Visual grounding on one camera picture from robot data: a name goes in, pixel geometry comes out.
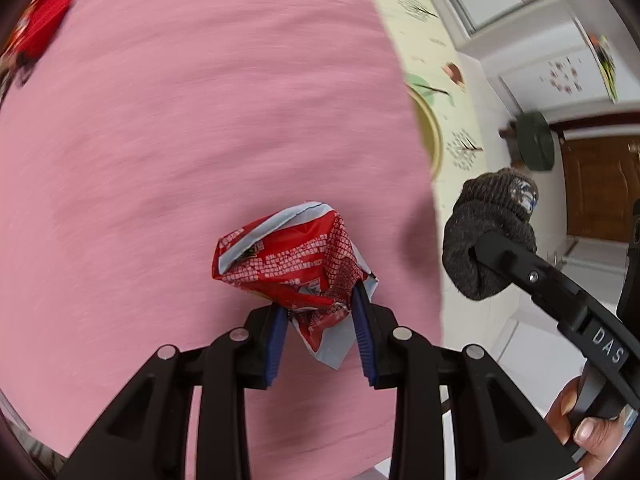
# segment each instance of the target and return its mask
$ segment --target red object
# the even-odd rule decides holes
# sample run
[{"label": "red object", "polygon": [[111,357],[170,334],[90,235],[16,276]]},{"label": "red object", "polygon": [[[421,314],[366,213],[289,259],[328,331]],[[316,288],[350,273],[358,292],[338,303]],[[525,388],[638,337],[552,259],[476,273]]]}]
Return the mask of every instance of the red object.
[{"label": "red object", "polygon": [[44,54],[56,31],[60,27],[73,0],[38,0],[27,25],[19,53],[35,60]]},{"label": "red object", "polygon": [[220,238],[212,275],[292,310],[313,352],[322,332],[349,315],[355,283],[372,276],[342,217],[319,202],[290,207]]}]

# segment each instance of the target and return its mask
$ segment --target crumpled snack bag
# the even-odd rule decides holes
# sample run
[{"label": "crumpled snack bag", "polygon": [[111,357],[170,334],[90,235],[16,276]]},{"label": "crumpled snack bag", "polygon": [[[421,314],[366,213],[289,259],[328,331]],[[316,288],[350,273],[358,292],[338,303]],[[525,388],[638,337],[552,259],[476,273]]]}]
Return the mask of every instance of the crumpled snack bag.
[{"label": "crumpled snack bag", "polygon": [[355,341],[351,291],[369,298],[378,279],[328,204],[305,202],[220,238],[216,280],[261,294],[289,309],[289,320],[320,362],[338,369]]}]

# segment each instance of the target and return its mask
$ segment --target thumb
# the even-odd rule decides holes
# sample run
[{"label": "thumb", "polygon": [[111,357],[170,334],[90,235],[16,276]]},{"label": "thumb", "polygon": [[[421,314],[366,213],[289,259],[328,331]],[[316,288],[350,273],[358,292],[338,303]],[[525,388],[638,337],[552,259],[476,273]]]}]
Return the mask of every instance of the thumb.
[{"label": "thumb", "polygon": [[585,418],[575,430],[575,443],[598,460],[608,460],[622,441],[624,426],[620,420]]}]

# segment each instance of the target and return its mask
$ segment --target metal screw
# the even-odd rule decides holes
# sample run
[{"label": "metal screw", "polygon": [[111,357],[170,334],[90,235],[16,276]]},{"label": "metal screw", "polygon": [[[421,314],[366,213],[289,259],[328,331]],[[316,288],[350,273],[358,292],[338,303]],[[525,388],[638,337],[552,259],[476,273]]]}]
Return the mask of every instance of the metal screw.
[{"label": "metal screw", "polygon": [[466,347],[466,354],[472,359],[482,359],[484,357],[484,350],[478,345],[469,345]]},{"label": "metal screw", "polygon": [[229,337],[231,341],[235,341],[237,343],[246,341],[249,339],[249,331],[245,328],[235,328],[229,333]]},{"label": "metal screw", "polygon": [[158,353],[156,354],[163,361],[167,361],[171,359],[175,355],[175,346],[173,345],[164,345],[158,349]]},{"label": "metal screw", "polygon": [[398,326],[394,329],[393,335],[399,341],[409,341],[414,333],[405,326]]}]

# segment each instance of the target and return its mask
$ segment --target wooden door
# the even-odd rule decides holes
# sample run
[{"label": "wooden door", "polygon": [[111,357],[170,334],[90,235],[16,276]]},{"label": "wooden door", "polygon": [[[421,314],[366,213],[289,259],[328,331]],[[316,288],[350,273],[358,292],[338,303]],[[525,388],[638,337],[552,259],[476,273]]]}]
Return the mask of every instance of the wooden door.
[{"label": "wooden door", "polygon": [[640,136],[568,140],[562,163],[568,234],[628,242],[640,198]]}]

